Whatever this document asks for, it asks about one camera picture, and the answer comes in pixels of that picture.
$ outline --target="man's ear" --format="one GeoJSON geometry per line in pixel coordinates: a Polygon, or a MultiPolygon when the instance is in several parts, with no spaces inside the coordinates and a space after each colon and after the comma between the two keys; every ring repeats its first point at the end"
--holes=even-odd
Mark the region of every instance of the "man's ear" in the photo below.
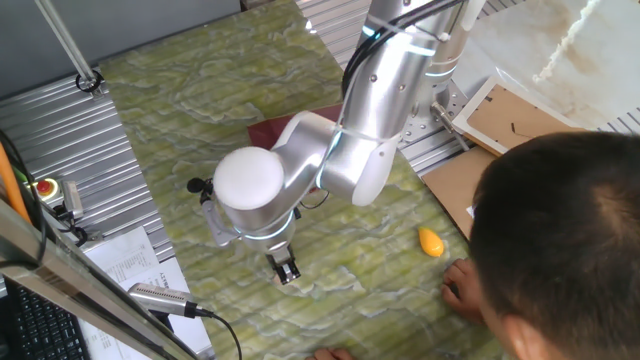
{"type": "Polygon", "coordinates": [[[551,359],[547,339],[528,321],[517,315],[505,315],[501,321],[518,359],[551,359]]]}

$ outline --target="emergency stop button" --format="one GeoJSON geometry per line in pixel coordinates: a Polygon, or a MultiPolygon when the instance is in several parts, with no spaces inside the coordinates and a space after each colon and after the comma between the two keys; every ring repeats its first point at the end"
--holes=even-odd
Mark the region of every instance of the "emergency stop button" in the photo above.
{"type": "Polygon", "coordinates": [[[53,192],[53,185],[47,180],[41,180],[38,182],[38,185],[36,185],[36,190],[38,190],[38,194],[40,196],[51,195],[53,192]]]}

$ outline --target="keyboard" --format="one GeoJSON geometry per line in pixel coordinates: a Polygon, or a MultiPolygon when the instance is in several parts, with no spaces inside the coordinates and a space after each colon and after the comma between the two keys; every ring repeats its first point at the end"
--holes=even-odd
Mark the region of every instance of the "keyboard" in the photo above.
{"type": "Polygon", "coordinates": [[[11,346],[16,359],[90,360],[75,316],[6,278],[5,282],[16,329],[11,346]]]}

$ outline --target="table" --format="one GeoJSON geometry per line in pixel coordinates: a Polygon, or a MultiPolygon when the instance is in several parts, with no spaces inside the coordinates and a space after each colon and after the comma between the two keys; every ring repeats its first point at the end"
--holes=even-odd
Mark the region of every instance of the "table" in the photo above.
{"type": "MultiPolygon", "coordinates": [[[[187,181],[246,146],[247,125],[340,101],[342,71],[305,25],[279,0],[101,64],[191,291],[231,322],[247,359],[320,346],[361,359],[499,358],[491,333],[440,299],[442,272],[466,244],[400,154],[373,205],[330,197],[302,212],[293,242],[302,277],[291,285],[275,283],[244,244],[215,246],[187,181]],[[420,250],[418,226],[443,237],[442,257],[420,250]]],[[[226,329],[206,326],[219,358],[236,358],[226,329]]]]}

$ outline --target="yellow object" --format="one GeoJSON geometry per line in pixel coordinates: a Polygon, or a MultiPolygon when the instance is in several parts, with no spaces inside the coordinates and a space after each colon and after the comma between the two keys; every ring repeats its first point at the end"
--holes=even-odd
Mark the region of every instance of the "yellow object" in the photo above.
{"type": "Polygon", "coordinates": [[[418,229],[420,236],[420,246],[427,255],[439,257],[444,252],[444,243],[442,239],[429,228],[420,227],[418,229]]]}
{"type": "Polygon", "coordinates": [[[2,147],[2,145],[0,145],[0,176],[4,181],[4,186],[7,190],[7,197],[9,198],[11,207],[20,214],[26,222],[31,224],[29,213],[27,213],[27,208],[24,206],[24,201],[20,194],[16,175],[13,173],[13,168],[11,167],[7,153],[4,151],[4,147],[2,147]]]}

